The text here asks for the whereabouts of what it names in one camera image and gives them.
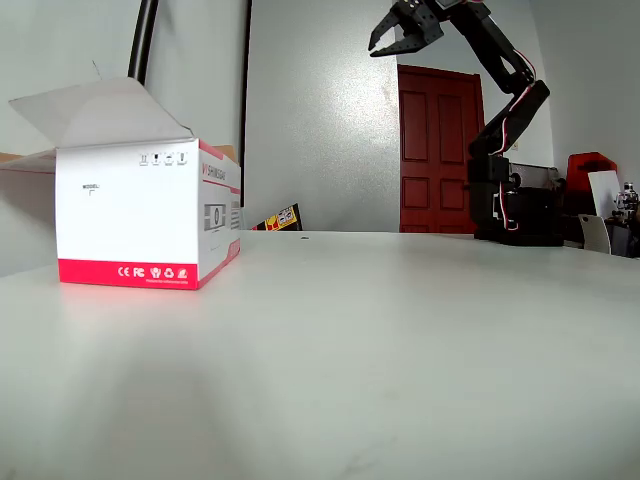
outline white table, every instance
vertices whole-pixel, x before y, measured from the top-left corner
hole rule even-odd
[[[0,479],[640,478],[640,265],[248,233],[200,292],[0,280]]]

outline robotic arm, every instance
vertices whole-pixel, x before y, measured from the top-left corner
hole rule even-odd
[[[373,30],[369,50],[374,50],[382,36],[396,25],[402,27],[404,38],[373,51],[371,56],[422,50],[444,36],[440,24],[445,21],[450,21],[464,35],[500,89],[513,95],[509,104],[469,146],[471,217],[479,227],[476,237],[511,244],[555,245],[560,240],[552,233],[551,200],[540,205],[539,196],[536,204],[527,199],[523,201],[522,196],[516,198],[517,185],[512,182],[509,160],[503,156],[527,129],[550,92],[543,81],[536,79],[533,65],[493,22],[491,11],[483,1],[399,0]],[[505,63],[511,66],[512,72]],[[509,203],[518,205],[519,211],[514,215],[508,212]],[[524,213],[522,205],[527,205]],[[518,215],[535,220],[518,222],[514,219]],[[517,235],[507,235],[517,231]]]

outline wooden door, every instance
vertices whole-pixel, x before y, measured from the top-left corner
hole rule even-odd
[[[398,66],[400,231],[473,233],[469,143],[484,127],[479,75]]]

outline white chair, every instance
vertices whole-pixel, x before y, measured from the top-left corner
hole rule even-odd
[[[593,215],[579,215],[579,217],[584,234],[584,249],[611,255],[611,240],[609,240],[604,218]]]

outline white box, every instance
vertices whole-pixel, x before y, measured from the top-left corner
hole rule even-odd
[[[240,251],[240,167],[130,78],[11,102],[55,152],[0,169],[56,175],[60,281],[196,290]]]

